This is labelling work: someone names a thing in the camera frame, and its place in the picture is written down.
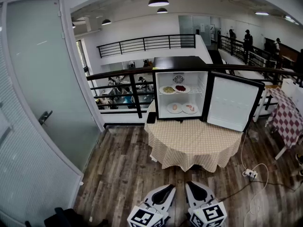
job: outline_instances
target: red food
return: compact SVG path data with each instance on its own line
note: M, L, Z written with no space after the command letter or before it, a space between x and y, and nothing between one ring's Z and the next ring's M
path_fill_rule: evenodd
M179 85L177 85L177 86L176 86L176 90L183 92L183 91L185 91L185 90L186 90L186 88L185 88L185 87L183 87L183 86L179 86Z

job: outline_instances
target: red and white checkered tablecloth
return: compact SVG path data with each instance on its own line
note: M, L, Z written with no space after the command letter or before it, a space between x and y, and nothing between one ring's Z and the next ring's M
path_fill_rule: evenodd
M292 100L280 88L271 88L268 92L278 101L278 104L268 118L265 127L268 124L274 126L281 135L285 146L291 148L303 134L303 117Z

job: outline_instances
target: white plate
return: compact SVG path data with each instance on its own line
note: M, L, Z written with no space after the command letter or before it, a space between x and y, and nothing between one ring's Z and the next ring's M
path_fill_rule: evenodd
M172 109L173 105L177 105L177 109L176 110ZM182 112L182 105L178 104L178 103L169 104L169 105L167 105L167 111L169 111L172 114L174 114L174 113L178 114L178 113Z
M159 91L160 91L162 94L167 94L167 95L169 95L169 94L175 94L175 93L176 93L176 91L174 91L174 92L172 92L172 93L166 93L166 92L164 92L163 89L164 89L165 87L171 87L172 89L174 88L173 86L162 86L162 87L159 88Z
M190 108L187 107L187 105L192 106L192 109L194 109L194 111L191 111ZM198 106L196 104L187 103L182 105L182 110L187 114L195 114L196 112L198 112Z
M179 91L178 89L176 89L176 86L183 86L183 87L185 87L185 91ZM187 86L187 85L184 85L184 84L174 84L174 85L172 85L172 88L175 91L179 92L179 93L189 93L190 92L190 86Z

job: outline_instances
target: round table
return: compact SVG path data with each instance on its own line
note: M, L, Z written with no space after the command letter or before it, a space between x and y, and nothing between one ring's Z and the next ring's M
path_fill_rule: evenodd
M148 108L155 112L155 102ZM209 172L215 172L217 165L225 167L237 153L243 132L201 122L198 119L156 120L145 123L151 157L162 164L162 169L179 166L187 171L193 165L200 165Z

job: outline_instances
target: black phone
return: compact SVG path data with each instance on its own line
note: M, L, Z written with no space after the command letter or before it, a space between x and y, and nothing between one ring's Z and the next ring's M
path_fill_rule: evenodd
M157 113L156 112L149 112L147 117L147 123L155 123L156 122Z

